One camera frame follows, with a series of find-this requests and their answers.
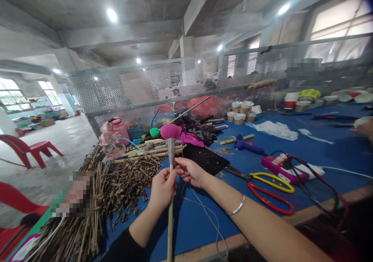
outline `blue tablecloth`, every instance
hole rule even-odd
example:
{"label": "blue tablecloth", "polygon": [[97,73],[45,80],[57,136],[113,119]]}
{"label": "blue tablecloth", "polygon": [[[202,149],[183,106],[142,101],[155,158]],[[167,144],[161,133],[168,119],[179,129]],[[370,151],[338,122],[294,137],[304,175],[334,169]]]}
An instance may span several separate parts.
{"label": "blue tablecloth", "polygon": [[[363,105],[354,103],[324,106],[321,108],[310,110],[314,115],[325,114],[328,112],[338,112],[340,115],[352,115],[356,117],[367,116],[369,111],[362,110]],[[264,170],[261,165],[261,156],[258,156],[247,150],[236,151],[234,150],[234,143],[228,145],[220,145],[220,141],[227,140],[232,136],[235,137],[239,133],[244,136],[254,134],[255,138],[248,140],[253,142],[254,146],[263,147],[266,153],[270,154],[276,150],[283,150],[289,154],[293,154],[306,162],[319,165],[330,166],[341,169],[356,171],[359,173],[373,175],[372,164],[373,154],[371,145],[365,137],[359,136],[349,131],[348,128],[335,128],[328,126],[335,121],[327,120],[311,120],[312,115],[309,116],[283,116],[280,113],[269,114],[261,116],[256,123],[260,124],[267,120],[274,123],[281,122],[286,124],[292,131],[298,129],[308,129],[315,137],[323,138],[335,142],[330,145],[320,141],[315,141],[307,136],[301,135],[295,141],[284,140],[268,134],[258,132],[253,128],[246,125],[236,126],[233,123],[226,122],[229,127],[223,131],[210,149],[216,150],[222,147],[229,147],[235,155],[223,154],[223,157],[231,162],[231,165],[240,171],[249,174],[259,171],[268,172]],[[169,161],[166,159],[163,165],[168,166]],[[370,180],[361,176],[356,176],[340,171],[325,170],[325,179],[340,193],[350,192],[369,184]],[[258,201],[258,199],[248,189],[246,182],[224,171],[224,175],[218,175],[223,181],[236,188],[238,191],[244,193],[251,199]],[[178,255],[189,250],[202,247],[204,245],[215,242],[216,230],[212,226],[210,220],[206,217],[203,208],[188,201],[183,200],[181,197],[181,190],[184,182],[179,177],[177,178],[178,189],[177,196],[174,199],[174,254]],[[268,191],[274,192],[277,195],[285,198],[293,204],[297,211],[310,207],[313,203],[303,192],[295,187],[294,194],[287,194],[272,188],[260,181],[253,180],[253,182]],[[323,202],[332,198],[331,191],[322,185],[319,181],[313,180],[308,182],[309,187],[316,195],[317,200]],[[239,233],[238,228],[229,219],[225,212],[202,190],[197,190],[198,196],[204,205],[208,206],[214,211],[219,219],[220,232],[227,238]],[[185,197],[197,201],[192,191],[186,187]],[[278,204],[279,207],[285,208],[286,206],[276,200],[272,201]],[[138,208],[142,209],[147,206],[142,197],[140,198]],[[147,252],[151,261],[160,261],[167,258],[167,210],[162,214],[156,227],[152,232]],[[131,214],[129,220],[123,224],[119,223],[113,230],[108,230],[108,240],[106,248],[119,236],[119,234],[135,220],[135,215]]]}

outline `cardboard box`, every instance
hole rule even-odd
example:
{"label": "cardboard box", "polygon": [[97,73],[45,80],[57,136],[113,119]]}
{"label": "cardboard box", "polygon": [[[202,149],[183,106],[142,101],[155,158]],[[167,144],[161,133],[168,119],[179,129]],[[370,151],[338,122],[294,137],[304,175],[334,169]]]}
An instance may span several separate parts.
{"label": "cardboard box", "polygon": [[56,124],[56,122],[53,119],[47,118],[40,122],[40,126],[42,127],[48,127]]}

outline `metal mesh panel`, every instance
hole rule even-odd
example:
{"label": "metal mesh panel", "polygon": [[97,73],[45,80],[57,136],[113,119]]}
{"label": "metal mesh panel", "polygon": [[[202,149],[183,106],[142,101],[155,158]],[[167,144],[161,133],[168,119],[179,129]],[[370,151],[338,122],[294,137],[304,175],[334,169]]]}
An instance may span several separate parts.
{"label": "metal mesh panel", "polygon": [[[311,81],[310,86],[321,88],[325,78],[330,75],[341,77],[342,72],[349,71],[356,76],[356,69],[360,69],[359,75],[366,75],[371,66],[370,40],[371,34],[365,34],[299,42],[234,54],[84,70],[71,73],[68,78],[97,136],[101,134],[101,125],[114,116],[123,118],[127,125],[142,124],[143,130],[148,131],[158,109],[160,113],[155,127],[168,123],[175,115],[191,107],[190,100],[207,95],[214,95],[214,98],[203,104],[206,107],[203,115],[213,114],[216,118],[226,115],[236,97],[241,100],[247,97],[261,99],[262,107],[265,107],[263,98],[270,99],[275,86],[255,91],[247,89],[248,84],[263,79],[277,79],[277,89],[304,89],[304,81],[293,80],[292,86],[286,80],[288,59],[323,59],[322,70],[328,70],[328,75],[321,72],[317,83]],[[195,112],[191,115],[196,119],[201,116]]]}

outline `black cutting board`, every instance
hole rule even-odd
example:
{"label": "black cutting board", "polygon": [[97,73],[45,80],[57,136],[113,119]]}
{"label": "black cutting board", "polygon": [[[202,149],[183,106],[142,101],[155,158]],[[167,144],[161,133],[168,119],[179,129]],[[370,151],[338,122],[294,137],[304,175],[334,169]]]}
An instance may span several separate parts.
{"label": "black cutting board", "polygon": [[188,158],[196,162],[202,169],[211,175],[218,174],[224,167],[227,167],[230,162],[215,152],[212,152],[205,147],[197,147],[188,144],[183,149],[184,158]]}

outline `hand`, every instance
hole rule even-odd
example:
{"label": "hand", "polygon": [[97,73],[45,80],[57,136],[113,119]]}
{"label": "hand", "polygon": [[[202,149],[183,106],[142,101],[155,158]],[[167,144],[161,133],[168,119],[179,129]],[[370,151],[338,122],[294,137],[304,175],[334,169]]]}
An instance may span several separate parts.
{"label": "hand", "polygon": [[170,174],[170,168],[165,168],[160,171],[152,182],[152,192],[150,193],[149,205],[162,211],[168,207],[174,195],[176,195],[176,177],[177,170],[173,170]]}
{"label": "hand", "polygon": [[202,183],[209,174],[196,164],[196,162],[187,158],[175,158],[178,163],[176,169],[178,174],[185,182],[190,182],[194,187],[201,188]]}
{"label": "hand", "polygon": [[373,137],[373,120],[370,120],[367,123],[360,124],[357,129],[350,129],[352,132],[364,134],[369,136],[370,138]]}

